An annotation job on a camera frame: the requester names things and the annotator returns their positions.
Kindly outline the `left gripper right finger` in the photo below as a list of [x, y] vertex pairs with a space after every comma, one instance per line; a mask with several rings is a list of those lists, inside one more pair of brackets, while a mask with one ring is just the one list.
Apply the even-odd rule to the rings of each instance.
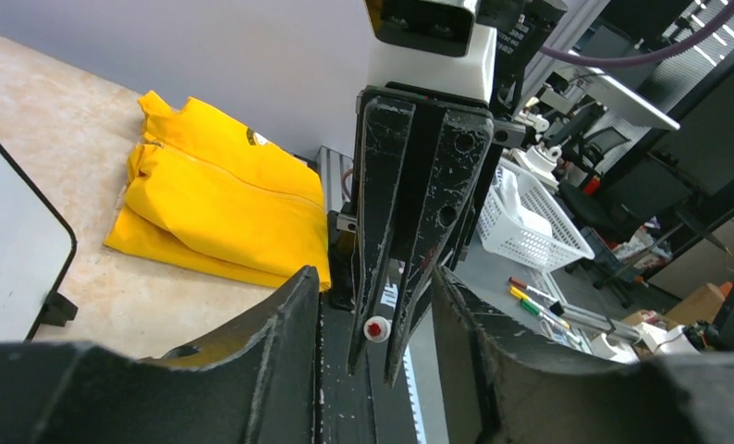
[[452, 443], [734, 443], [734, 352], [619, 364], [575, 351], [432, 274]]

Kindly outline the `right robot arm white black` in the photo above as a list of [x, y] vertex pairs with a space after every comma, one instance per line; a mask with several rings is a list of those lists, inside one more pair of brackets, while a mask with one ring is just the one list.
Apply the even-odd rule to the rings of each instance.
[[349, 192], [330, 216], [333, 294], [351, 312], [345, 367], [366, 353], [392, 261], [404, 265], [385, 346], [393, 384], [436, 268], [475, 230], [525, 72], [567, 13], [562, 1], [369, 1], [375, 45], [356, 104]]

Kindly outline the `white whiteboard black frame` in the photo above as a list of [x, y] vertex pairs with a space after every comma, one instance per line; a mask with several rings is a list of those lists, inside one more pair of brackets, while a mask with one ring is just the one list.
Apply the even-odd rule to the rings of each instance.
[[60, 290], [76, 252], [72, 227], [0, 143], [0, 342], [76, 318]]

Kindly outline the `white plastic basket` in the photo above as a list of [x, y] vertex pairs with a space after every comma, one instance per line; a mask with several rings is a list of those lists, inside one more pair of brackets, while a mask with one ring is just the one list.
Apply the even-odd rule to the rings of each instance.
[[592, 247], [544, 185], [505, 158], [487, 190], [477, 232], [487, 252], [543, 273], [594, 258]]

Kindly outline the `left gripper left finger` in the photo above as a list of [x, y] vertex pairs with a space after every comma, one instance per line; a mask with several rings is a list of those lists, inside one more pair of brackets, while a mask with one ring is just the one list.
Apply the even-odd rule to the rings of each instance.
[[305, 266], [162, 358], [0, 344], [0, 443], [310, 443], [318, 290]]

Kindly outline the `red white marker pen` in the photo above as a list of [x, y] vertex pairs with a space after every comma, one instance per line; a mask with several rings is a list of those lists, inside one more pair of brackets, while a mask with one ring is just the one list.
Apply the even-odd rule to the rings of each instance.
[[364, 337], [372, 343], [387, 341], [391, 335], [391, 330], [392, 321], [380, 315], [370, 317], [362, 328]]

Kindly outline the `coloured markers on table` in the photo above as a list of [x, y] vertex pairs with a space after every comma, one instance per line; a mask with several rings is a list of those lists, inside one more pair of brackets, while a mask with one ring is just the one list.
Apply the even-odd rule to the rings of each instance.
[[528, 304], [535, 307], [537, 310], [540, 311], [541, 314], [547, 315], [554, 323], [560, 325], [561, 327], [565, 328], [566, 330], [571, 330], [571, 325], [554, 314], [550, 309], [543, 306], [540, 302], [536, 301], [534, 298], [532, 298], [528, 293], [525, 292], [526, 286], [522, 281], [519, 281], [515, 279], [514, 277], [510, 277], [508, 279], [509, 282], [509, 292], [515, 296], [516, 298], [526, 301]]

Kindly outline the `yellow folded garment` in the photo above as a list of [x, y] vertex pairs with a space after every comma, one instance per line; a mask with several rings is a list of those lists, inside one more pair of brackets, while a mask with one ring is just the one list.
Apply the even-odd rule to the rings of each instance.
[[333, 285], [318, 174], [241, 121], [190, 98], [140, 97], [139, 142], [105, 245], [205, 274], [277, 288], [312, 266]]

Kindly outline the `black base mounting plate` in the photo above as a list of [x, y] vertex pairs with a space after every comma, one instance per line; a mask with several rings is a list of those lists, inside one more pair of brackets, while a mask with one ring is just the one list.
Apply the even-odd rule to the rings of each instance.
[[385, 346], [367, 347], [347, 369], [352, 314], [321, 297], [316, 331], [314, 443], [416, 443], [417, 421], [407, 379], [383, 379]]

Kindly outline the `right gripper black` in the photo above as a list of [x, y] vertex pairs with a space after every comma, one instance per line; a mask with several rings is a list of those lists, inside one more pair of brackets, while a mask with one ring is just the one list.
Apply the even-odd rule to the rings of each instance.
[[330, 231], [330, 302], [354, 311], [348, 372], [368, 342], [363, 328], [391, 260], [404, 264], [385, 358], [393, 386], [412, 317], [432, 268], [459, 254], [474, 231], [488, 177], [514, 127], [500, 107], [399, 83], [357, 99], [355, 152], [343, 228]]

